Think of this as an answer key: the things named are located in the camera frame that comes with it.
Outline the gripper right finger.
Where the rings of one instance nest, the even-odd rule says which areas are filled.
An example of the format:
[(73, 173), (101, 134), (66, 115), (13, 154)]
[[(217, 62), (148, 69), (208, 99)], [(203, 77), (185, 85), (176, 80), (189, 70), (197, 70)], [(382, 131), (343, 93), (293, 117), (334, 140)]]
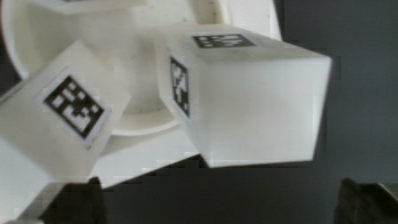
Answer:
[(398, 202), (377, 183), (341, 180), (334, 224), (398, 224)]

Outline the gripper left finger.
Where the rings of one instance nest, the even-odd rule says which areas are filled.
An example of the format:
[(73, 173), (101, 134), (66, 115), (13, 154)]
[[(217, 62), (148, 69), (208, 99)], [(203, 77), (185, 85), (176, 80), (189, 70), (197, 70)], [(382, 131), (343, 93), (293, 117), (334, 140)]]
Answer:
[(14, 224), (109, 224), (101, 181), (52, 183)]

